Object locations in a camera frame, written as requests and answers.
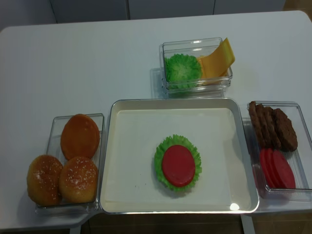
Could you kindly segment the clear plastic bun container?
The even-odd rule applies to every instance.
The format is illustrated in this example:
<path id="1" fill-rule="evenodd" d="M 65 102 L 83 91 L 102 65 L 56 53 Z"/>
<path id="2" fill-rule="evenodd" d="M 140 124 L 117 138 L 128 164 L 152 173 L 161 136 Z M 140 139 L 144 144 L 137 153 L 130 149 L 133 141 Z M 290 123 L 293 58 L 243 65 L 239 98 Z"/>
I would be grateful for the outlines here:
<path id="1" fill-rule="evenodd" d="M 102 151 L 105 147 L 103 140 L 106 138 L 105 132 L 105 118 L 102 113 L 98 114 L 88 114 L 96 124 L 99 130 L 99 145 L 97 151 L 92 157 L 93 163 L 98 169 L 98 176 L 96 179 L 97 190 L 95 199 L 88 203 L 69 203 L 65 199 L 57 206 L 40 206 L 36 205 L 35 213 L 39 216 L 60 216 L 60 215 L 75 215 L 75 214 L 88 214 L 99 210 L 99 195 L 100 195 L 100 181 L 101 181 L 101 171 L 103 169 L 103 159 Z M 47 144 L 46 154 L 56 157 L 62 165 L 67 162 L 67 159 L 63 155 L 61 150 L 61 133 L 69 121 L 71 116 L 55 117 L 52 122 L 52 127 L 50 131 L 50 136 Z"/>

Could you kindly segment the green lettuce leaf in container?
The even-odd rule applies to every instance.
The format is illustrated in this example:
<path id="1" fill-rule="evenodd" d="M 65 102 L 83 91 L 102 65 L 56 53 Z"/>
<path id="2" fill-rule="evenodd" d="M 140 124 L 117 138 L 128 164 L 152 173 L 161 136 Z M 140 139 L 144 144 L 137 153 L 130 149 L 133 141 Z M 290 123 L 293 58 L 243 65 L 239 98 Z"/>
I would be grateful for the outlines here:
<path id="1" fill-rule="evenodd" d="M 202 77 L 202 69 L 195 56 L 174 54 L 165 58 L 166 80 L 169 89 L 193 88 Z"/>

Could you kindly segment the clear plastic patty tomato container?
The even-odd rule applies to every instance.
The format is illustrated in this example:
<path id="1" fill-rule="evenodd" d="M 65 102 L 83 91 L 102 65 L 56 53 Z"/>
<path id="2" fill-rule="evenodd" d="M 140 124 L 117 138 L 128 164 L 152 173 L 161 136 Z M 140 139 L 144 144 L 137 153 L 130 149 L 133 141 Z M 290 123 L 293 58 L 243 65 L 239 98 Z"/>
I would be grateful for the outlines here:
<path id="1" fill-rule="evenodd" d="M 312 140 L 300 106 L 295 102 L 255 101 L 255 104 L 262 104 L 263 107 L 269 106 L 273 110 L 281 109 L 291 120 L 298 142 L 298 147 L 293 152 L 284 151 L 282 146 L 280 150 L 274 147 L 271 148 L 273 151 L 280 151 L 287 160 L 294 175 L 296 188 L 270 188 L 265 180 L 260 164 L 260 150 L 267 148 L 261 148 L 257 141 L 249 115 L 249 104 L 243 108 L 242 120 L 245 138 L 251 156 L 253 175 L 259 195 L 262 198 L 280 200 L 283 203 L 288 201 L 310 202 L 312 200 Z"/>

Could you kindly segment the yellow cheese slice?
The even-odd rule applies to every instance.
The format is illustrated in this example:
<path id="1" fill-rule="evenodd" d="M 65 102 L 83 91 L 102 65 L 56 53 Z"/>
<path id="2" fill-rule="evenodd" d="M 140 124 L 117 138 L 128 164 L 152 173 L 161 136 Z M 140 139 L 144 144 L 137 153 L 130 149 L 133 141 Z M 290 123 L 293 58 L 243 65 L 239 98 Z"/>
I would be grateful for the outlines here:
<path id="1" fill-rule="evenodd" d="M 228 38 L 208 56 L 196 58 L 201 66 L 201 85 L 217 84 L 216 78 L 227 76 L 229 67 L 234 63 L 235 56 Z"/>

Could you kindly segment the clear plastic lettuce cheese container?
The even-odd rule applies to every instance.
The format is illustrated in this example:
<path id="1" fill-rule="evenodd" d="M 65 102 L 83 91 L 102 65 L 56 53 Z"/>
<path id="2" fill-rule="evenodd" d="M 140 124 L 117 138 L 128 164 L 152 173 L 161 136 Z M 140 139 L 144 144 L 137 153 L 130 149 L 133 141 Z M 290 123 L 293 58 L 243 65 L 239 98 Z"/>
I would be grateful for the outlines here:
<path id="1" fill-rule="evenodd" d="M 159 60 L 161 72 L 161 84 L 163 92 L 168 95 L 187 95 L 195 93 L 222 93 L 231 85 L 233 73 L 231 67 L 227 76 L 219 77 L 215 80 L 217 84 L 201 85 L 201 78 L 196 82 L 195 87 L 188 89 L 169 89 L 166 80 L 165 58 L 170 58 L 174 54 L 184 54 L 200 57 L 210 55 L 222 42 L 222 38 L 194 39 L 185 41 L 165 42 L 159 46 Z"/>

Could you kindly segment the smooth orange bun bottom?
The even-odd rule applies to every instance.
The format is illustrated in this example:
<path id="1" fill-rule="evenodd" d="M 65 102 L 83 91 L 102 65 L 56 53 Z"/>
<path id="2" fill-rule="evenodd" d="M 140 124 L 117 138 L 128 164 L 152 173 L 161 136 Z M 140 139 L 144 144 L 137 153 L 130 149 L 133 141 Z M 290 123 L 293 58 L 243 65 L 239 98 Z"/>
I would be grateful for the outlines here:
<path id="1" fill-rule="evenodd" d="M 91 159 L 97 151 L 99 140 L 96 123 L 87 115 L 77 114 L 65 124 L 60 146 L 67 160 L 77 156 Z"/>

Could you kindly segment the left sesame bun top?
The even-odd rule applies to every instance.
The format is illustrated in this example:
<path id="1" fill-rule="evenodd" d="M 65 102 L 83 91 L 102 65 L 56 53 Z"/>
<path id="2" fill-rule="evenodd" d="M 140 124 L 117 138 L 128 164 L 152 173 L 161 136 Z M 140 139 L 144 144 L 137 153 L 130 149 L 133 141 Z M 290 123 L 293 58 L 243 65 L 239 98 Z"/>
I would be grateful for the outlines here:
<path id="1" fill-rule="evenodd" d="M 63 168 L 61 162 L 51 155 L 36 157 L 27 173 L 27 193 L 39 206 L 57 206 L 62 200 L 59 192 L 59 176 Z"/>

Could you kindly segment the front red tomato slice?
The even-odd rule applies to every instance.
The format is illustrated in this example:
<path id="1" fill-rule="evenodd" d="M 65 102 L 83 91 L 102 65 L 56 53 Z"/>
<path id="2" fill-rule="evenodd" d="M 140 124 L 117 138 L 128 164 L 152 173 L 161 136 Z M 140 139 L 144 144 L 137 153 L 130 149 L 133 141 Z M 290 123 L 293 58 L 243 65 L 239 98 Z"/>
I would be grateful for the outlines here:
<path id="1" fill-rule="evenodd" d="M 274 150 L 272 155 L 273 173 L 277 179 L 278 188 L 295 189 L 293 171 L 280 151 Z"/>

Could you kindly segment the silver metal tray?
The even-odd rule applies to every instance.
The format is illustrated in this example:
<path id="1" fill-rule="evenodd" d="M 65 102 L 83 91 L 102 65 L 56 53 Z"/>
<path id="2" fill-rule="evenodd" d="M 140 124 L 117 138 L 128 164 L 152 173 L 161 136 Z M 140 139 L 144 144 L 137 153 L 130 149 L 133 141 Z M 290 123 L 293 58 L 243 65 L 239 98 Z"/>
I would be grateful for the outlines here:
<path id="1" fill-rule="evenodd" d="M 185 192 L 156 177 L 157 146 L 172 135 L 199 152 Z M 100 204 L 108 213 L 252 213 L 259 205 L 240 108 L 231 98 L 119 100 L 111 108 Z"/>

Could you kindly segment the middle red tomato slice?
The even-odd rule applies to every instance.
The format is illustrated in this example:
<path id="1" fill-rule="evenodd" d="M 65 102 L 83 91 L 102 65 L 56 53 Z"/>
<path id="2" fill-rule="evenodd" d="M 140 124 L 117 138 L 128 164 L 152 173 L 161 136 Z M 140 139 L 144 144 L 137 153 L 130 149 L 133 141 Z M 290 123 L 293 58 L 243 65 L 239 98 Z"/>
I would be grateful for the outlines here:
<path id="1" fill-rule="evenodd" d="M 265 149 L 265 160 L 266 160 L 266 177 L 270 188 L 281 188 L 279 179 L 275 175 L 275 169 L 273 167 L 273 150 Z"/>

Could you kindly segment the right sesame bun top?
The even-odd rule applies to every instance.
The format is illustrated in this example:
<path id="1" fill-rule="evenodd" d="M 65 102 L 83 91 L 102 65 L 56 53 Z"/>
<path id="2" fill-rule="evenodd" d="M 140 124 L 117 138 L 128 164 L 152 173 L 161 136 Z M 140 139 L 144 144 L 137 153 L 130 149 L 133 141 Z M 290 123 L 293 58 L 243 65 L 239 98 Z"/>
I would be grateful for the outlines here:
<path id="1" fill-rule="evenodd" d="M 82 156 L 77 156 L 63 166 L 58 188 L 68 203 L 88 203 L 96 198 L 98 168 L 95 163 Z"/>

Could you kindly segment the red tomato slice on tray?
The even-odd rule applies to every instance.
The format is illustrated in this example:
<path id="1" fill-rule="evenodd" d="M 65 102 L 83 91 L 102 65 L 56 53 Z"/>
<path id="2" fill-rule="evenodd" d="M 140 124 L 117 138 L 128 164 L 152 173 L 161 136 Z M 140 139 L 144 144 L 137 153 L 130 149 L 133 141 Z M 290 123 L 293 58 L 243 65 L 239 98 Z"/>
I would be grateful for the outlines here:
<path id="1" fill-rule="evenodd" d="M 195 176 L 195 160 L 191 151 L 182 145 L 169 147 L 161 166 L 165 178 L 178 188 L 190 184 Z"/>

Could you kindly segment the green lettuce leaf on tray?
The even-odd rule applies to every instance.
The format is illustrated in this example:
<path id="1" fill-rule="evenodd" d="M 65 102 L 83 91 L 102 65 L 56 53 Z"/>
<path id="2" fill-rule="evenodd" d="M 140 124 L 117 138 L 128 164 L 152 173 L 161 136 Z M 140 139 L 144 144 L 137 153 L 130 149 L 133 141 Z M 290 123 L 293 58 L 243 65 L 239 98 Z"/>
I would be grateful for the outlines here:
<path id="1" fill-rule="evenodd" d="M 188 150 L 191 151 L 192 156 L 195 160 L 195 176 L 190 184 L 182 188 L 178 188 L 172 185 L 165 178 L 163 171 L 162 171 L 161 164 L 162 164 L 164 153 L 169 147 L 173 145 L 185 146 Z M 155 170 L 158 181 L 164 184 L 168 189 L 175 191 L 175 192 L 186 192 L 195 186 L 202 172 L 200 153 L 198 152 L 197 148 L 186 137 L 179 136 L 179 135 L 168 136 L 156 148 L 156 152 L 154 155 L 154 170 Z"/>

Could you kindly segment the white paper tray liner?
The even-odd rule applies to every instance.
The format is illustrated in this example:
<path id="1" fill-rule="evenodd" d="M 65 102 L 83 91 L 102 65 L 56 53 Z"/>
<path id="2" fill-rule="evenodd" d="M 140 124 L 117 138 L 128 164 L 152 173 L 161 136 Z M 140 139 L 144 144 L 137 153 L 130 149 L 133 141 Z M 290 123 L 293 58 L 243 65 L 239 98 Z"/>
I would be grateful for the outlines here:
<path id="1" fill-rule="evenodd" d="M 155 177 L 157 146 L 168 136 L 186 137 L 198 150 L 202 172 L 185 194 Z M 244 207 L 249 203 L 242 153 L 227 108 L 121 111 L 117 115 L 105 197 L 108 201 Z"/>

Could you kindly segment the sesame bun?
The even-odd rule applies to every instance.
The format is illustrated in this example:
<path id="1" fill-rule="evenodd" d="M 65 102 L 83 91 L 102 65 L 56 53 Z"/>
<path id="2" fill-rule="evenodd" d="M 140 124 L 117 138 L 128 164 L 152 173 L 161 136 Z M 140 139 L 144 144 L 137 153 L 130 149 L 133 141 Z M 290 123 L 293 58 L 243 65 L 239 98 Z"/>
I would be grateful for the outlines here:
<path id="1" fill-rule="evenodd" d="M 27 193 L 39 206 L 57 206 L 62 200 L 59 192 L 59 176 L 63 168 L 61 162 L 51 155 L 36 157 L 27 173 Z"/>
<path id="2" fill-rule="evenodd" d="M 77 156 L 63 166 L 58 188 L 68 203 L 88 203 L 96 198 L 98 168 L 95 163 L 82 156 Z"/>

